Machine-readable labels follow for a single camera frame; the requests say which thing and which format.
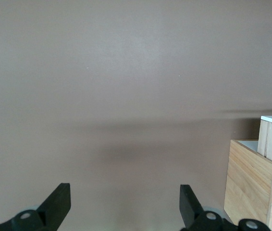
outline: stacked wooden boxes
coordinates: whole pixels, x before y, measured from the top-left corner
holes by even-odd
[[[224,209],[234,224],[253,218],[272,230],[272,116],[261,119],[259,141],[231,141]]]

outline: silver bolt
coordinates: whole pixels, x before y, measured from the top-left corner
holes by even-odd
[[[20,219],[26,219],[30,217],[30,213],[24,213],[20,216]]]
[[[213,213],[207,213],[207,218],[210,220],[216,220],[216,215]]]
[[[258,228],[257,224],[251,220],[246,221],[247,227],[256,230]]]

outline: large wooden box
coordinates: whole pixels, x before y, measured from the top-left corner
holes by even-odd
[[[224,209],[236,225],[253,218],[272,230],[272,161],[242,143],[231,140]]]

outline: beige background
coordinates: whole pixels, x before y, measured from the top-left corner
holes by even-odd
[[[261,115],[272,0],[0,1],[0,223],[69,182],[61,231],[179,230]]]

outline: gray wall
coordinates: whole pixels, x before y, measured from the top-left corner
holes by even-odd
[[[271,0],[0,1],[0,223],[70,182],[61,231],[179,230],[261,115]]]

